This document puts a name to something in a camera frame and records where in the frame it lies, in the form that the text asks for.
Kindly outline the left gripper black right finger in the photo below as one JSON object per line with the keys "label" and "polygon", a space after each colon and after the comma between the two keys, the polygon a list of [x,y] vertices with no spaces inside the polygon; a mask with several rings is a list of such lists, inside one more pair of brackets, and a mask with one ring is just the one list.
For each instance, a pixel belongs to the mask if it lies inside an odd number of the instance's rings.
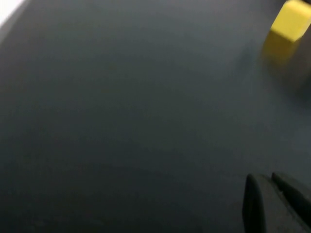
{"label": "left gripper black right finger", "polygon": [[311,232],[311,190],[299,180],[282,172],[273,172],[271,178],[297,216],[297,222]]}

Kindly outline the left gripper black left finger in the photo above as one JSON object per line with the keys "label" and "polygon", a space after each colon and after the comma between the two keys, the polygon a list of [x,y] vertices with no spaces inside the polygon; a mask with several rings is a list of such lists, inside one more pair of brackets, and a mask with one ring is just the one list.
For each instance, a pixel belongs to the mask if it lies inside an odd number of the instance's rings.
{"label": "left gripper black left finger", "polygon": [[270,178],[249,174],[242,206],[246,233],[299,233],[300,223]]}

